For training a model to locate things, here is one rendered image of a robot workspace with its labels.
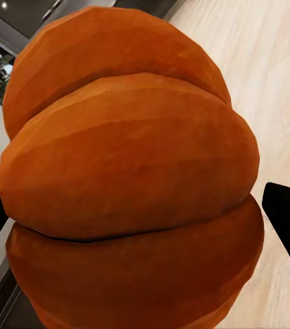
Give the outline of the pumpkin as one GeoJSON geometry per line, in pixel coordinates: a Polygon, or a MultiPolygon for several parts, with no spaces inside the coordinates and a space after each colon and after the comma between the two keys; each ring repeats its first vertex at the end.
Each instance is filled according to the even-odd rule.
{"type": "Polygon", "coordinates": [[[214,329],[254,275],[260,154],[221,70],[170,23],[91,5],[15,58],[0,198],[47,329],[214,329]]]}

